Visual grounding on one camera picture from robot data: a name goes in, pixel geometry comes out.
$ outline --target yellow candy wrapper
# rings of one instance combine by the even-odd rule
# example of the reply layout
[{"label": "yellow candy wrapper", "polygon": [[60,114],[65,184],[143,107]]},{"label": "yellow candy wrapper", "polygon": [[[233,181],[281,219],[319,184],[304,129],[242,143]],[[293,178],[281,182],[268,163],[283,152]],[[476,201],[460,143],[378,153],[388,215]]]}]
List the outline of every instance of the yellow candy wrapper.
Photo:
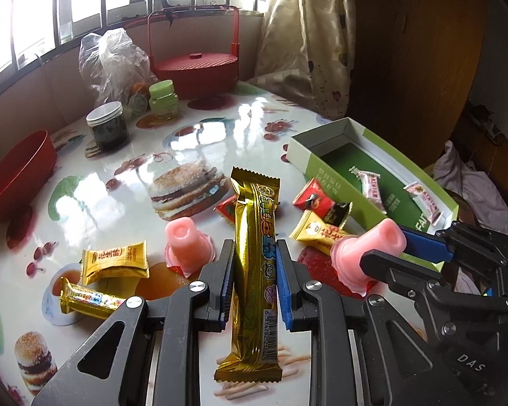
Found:
[{"label": "yellow candy wrapper", "polygon": [[60,310],[64,314],[75,310],[87,316],[107,319],[125,301],[110,294],[71,284],[64,276],[60,278],[60,287]]},{"label": "yellow candy wrapper", "polygon": [[231,353],[218,366],[222,382],[279,382],[275,208],[279,179],[233,168],[237,196]]},{"label": "yellow candy wrapper", "polygon": [[290,234],[290,238],[302,241],[329,256],[331,246],[340,238],[348,235],[349,233],[344,230],[328,225],[312,210],[306,210]]},{"label": "yellow candy wrapper", "polygon": [[81,255],[81,281],[88,285],[98,279],[132,276],[149,277],[147,241],[107,250],[84,250]]}]

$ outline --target white wall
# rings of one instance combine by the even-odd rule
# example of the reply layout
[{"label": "white wall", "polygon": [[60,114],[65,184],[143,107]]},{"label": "white wall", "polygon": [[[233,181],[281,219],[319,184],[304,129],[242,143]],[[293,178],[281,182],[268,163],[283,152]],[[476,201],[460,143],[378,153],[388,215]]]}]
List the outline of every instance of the white wall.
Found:
[{"label": "white wall", "polygon": [[[254,76],[261,22],[259,16],[240,17],[239,78]],[[229,52],[233,17],[213,16],[155,22],[153,53],[157,61],[192,52]],[[147,46],[147,26],[129,28],[133,42]],[[0,96],[0,160],[21,139],[40,129],[50,133],[65,127],[93,108],[94,98],[79,75],[76,47],[38,67]]]},{"label": "white wall", "polygon": [[494,112],[497,126],[508,138],[508,6],[489,0],[489,18],[470,101]]}]

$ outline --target beige curtain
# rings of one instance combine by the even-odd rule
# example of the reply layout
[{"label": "beige curtain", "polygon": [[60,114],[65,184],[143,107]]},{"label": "beige curtain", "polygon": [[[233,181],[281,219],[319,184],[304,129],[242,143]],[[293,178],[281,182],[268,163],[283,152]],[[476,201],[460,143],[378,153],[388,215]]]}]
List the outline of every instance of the beige curtain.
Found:
[{"label": "beige curtain", "polygon": [[354,50],[354,0],[270,0],[250,82],[338,119],[348,107]]}]

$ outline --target metal bolt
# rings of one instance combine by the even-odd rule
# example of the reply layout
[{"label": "metal bolt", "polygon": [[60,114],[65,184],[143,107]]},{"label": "metal bolt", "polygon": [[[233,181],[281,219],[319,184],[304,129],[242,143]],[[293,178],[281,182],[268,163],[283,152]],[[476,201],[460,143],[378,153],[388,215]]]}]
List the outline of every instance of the metal bolt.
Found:
[{"label": "metal bolt", "polygon": [[447,336],[453,336],[457,331],[457,327],[453,322],[447,322],[442,327],[442,333]]},{"label": "metal bolt", "polygon": [[129,309],[136,309],[143,303],[143,299],[141,299],[139,296],[132,296],[126,300],[126,306]]},{"label": "metal bolt", "polygon": [[188,288],[194,293],[202,292],[205,290],[205,287],[206,285],[203,281],[194,281],[188,286]]},{"label": "metal bolt", "polygon": [[315,291],[322,288],[322,283],[320,281],[312,280],[312,281],[308,281],[305,284],[305,287],[307,290],[312,290],[313,292],[315,292]]},{"label": "metal bolt", "polygon": [[368,300],[373,307],[380,307],[384,305],[384,302],[386,302],[386,300],[379,294],[371,294]]}]

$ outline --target open cardboard box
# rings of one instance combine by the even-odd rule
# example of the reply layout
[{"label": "open cardboard box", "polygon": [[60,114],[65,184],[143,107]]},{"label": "open cardboard box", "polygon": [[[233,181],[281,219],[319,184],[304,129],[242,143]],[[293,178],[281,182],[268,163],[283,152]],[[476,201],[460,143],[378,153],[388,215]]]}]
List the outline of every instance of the open cardboard box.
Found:
[{"label": "open cardboard box", "polygon": [[[457,219],[458,206],[443,188],[403,153],[348,117],[290,138],[287,159],[309,179],[317,178],[334,201],[352,201],[351,217],[365,230],[389,217],[433,234]],[[387,215],[363,196],[357,171],[380,174],[378,184]],[[435,225],[428,222],[403,189],[415,181],[426,188],[442,212]],[[409,255],[404,257],[425,267],[442,269],[442,263],[433,265]]]}]

